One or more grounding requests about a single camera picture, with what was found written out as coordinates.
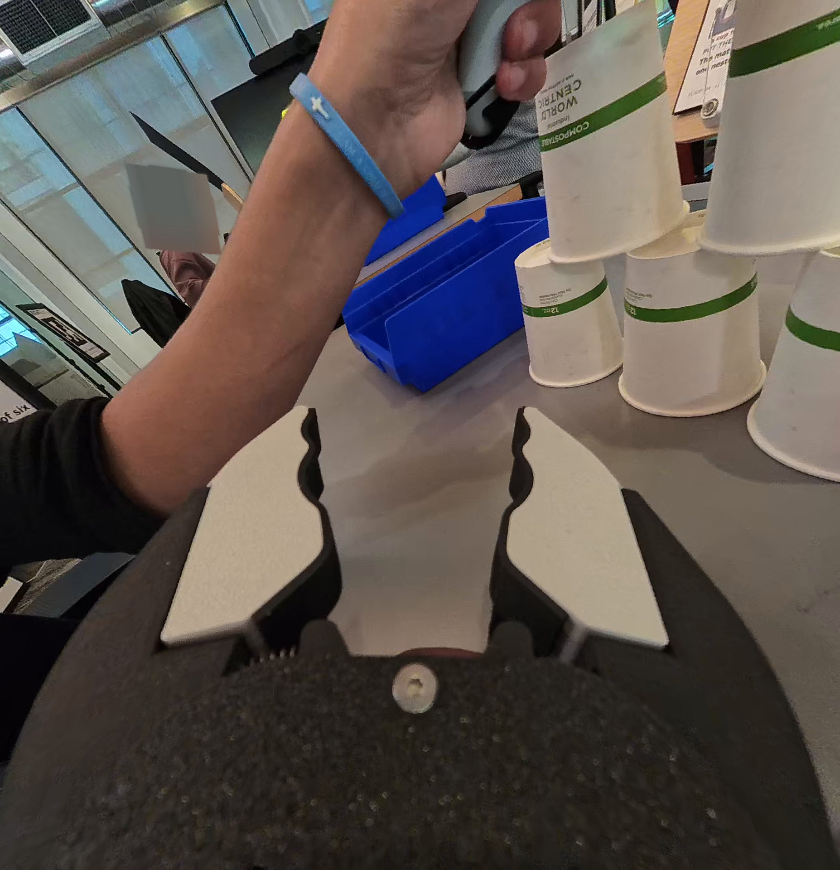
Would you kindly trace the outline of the printed instruction sheet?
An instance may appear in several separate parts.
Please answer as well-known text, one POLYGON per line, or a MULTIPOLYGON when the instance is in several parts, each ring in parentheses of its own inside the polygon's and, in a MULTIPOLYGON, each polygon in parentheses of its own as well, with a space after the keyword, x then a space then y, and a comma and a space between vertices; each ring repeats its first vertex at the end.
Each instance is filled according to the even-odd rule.
POLYGON ((736 1, 709 1, 674 113, 701 110, 707 98, 724 102, 730 53, 737 20, 736 1))

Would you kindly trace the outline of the green banded white paper cup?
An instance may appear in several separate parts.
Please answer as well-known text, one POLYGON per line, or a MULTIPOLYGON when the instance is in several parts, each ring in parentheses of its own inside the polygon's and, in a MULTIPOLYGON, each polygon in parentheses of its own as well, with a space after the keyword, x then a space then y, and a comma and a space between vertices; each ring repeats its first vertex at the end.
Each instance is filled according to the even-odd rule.
POLYGON ((560 263, 546 238, 514 266, 537 384, 585 386, 622 366, 623 335, 601 261, 560 263))
POLYGON ((808 258, 747 429, 776 461, 840 483, 840 247, 808 258))
POLYGON ((738 2, 700 245, 840 246, 840 1, 738 2))
POLYGON ((698 243, 706 211, 626 255, 622 398, 656 416, 730 410, 762 388, 754 260, 698 243))
POLYGON ((553 262, 633 251, 683 221, 653 3, 635 4, 551 55, 535 106, 553 262))

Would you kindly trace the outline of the person's left hand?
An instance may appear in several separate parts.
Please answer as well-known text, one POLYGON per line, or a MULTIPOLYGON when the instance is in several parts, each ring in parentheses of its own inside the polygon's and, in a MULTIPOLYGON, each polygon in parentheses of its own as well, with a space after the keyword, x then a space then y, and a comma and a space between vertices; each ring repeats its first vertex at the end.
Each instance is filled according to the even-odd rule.
POLYGON ((458 81, 473 1, 334 2, 310 79, 404 198, 460 142, 458 81))

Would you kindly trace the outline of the blue plastic bin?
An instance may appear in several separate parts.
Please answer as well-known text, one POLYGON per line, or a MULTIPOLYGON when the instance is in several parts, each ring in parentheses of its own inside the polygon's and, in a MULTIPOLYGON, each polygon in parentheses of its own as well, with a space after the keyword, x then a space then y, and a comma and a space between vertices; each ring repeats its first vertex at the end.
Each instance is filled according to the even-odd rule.
POLYGON ((399 385, 431 390, 523 326, 515 261, 548 236, 541 197, 459 223, 354 289, 353 344, 399 385))
POLYGON ((436 175, 404 201, 401 216, 385 223, 364 260, 367 266, 416 237, 444 216, 446 195, 436 175))

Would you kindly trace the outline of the framed tag sign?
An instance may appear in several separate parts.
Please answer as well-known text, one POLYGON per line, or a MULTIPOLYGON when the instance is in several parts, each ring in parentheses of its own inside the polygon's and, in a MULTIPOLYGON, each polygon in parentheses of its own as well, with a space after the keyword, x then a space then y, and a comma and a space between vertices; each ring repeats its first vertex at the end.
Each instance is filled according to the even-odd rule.
POLYGON ((13 422, 56 406, 0 358, 0 422, 13 422))

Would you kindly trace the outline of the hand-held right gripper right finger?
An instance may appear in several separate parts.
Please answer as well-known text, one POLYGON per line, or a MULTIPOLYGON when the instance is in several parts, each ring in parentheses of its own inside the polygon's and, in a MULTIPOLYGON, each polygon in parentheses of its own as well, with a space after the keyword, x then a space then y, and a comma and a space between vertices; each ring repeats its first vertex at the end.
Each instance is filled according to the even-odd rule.
POLYGON ((534 407, 517 411, 509 494, 491 566, 490 634, 518 623, 535 656, 569 663, 595 639, 668 648, 621 485, 534 407))

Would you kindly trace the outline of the black and wood easel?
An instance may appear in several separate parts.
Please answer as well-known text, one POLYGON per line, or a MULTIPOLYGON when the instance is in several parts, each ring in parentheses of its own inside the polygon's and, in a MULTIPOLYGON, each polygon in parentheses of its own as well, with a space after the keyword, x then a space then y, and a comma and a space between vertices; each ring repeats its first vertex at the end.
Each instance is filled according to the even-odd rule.
POLYGON ((215 171, 209 169, 197 160, 197 158, 194 158, 184 149, 171 142, 166 136, 144 121, 137 114, 131 112, 130 116, 135 120, 144 136, 146 136, 154 147, 175 159, 182 167, 191 172, 205 176, 213 187, 221 191, 228 203, 231 204, 237 212, 240 212, 243 205, 243 199, 225 181, 223 181, 215 171))

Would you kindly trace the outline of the person's left forearm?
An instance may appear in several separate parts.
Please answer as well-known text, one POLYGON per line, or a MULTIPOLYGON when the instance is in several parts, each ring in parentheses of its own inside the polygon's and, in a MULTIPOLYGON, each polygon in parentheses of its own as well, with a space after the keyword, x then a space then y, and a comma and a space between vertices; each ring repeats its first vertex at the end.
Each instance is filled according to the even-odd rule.
POLYGON ((134 502, 170 515, 294 407, 385 222, 293 104, 200 301, 101 416, 134 502))

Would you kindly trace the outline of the framed wall sign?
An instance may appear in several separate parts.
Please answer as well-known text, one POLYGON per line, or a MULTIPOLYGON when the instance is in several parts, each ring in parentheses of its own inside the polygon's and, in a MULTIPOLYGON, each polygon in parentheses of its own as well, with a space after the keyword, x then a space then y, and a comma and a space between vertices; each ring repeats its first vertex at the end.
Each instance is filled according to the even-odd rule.
POLYGON ((16 308, 65 342, 76 354, 85 358, 88 364, 100 364, 110 356, 109 351, 48 306, 41 303, 27 303, 20 304, 16 308))

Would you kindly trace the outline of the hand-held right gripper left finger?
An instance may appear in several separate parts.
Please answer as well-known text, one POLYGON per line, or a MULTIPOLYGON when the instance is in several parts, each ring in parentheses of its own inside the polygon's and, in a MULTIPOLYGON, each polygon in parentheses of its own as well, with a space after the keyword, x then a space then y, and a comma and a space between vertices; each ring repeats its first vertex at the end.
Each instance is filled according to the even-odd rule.
POLYGON ((237 640, 251 660, 298 654, 326 620, 342 569, 320 468, 317 411, 295 406, 208 485, 161 630, 165 650, 237 640))

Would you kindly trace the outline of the instruction sheet on board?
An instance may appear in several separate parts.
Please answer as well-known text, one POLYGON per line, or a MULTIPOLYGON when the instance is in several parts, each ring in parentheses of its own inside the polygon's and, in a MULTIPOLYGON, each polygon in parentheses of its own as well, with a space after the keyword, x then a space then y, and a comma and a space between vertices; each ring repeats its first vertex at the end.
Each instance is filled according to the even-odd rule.
POLYGON ((665 49, 665 77, 671 103, 675 142, 679 145, 717 136, 718 130, 702 125, 699 110, 675 114, 674 108, 684 81, 708 1, 680 1, 676 6, 671 34, 665 49))

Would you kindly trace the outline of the ceiling air vent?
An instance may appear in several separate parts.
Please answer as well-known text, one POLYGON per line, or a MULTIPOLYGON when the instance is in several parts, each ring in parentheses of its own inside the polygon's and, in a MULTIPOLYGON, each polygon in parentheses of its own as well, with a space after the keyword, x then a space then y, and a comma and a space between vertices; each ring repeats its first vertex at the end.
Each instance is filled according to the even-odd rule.
POLYGON ((0 1, 0 40, 23 65, 101 27, 87 1, 0 1))

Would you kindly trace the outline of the blue wristband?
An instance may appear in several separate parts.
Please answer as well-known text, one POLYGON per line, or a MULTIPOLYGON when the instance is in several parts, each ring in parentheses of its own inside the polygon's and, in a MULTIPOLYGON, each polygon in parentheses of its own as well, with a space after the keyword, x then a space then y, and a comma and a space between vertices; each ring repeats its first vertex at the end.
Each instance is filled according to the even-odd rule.
POLYGON ((289 91, 317 127, 342 154, 347 163, 367 185, 390 219, 404 213, 404 205, 371 153, 345 123, 335 107, 305 73, 298 73, 289 91))

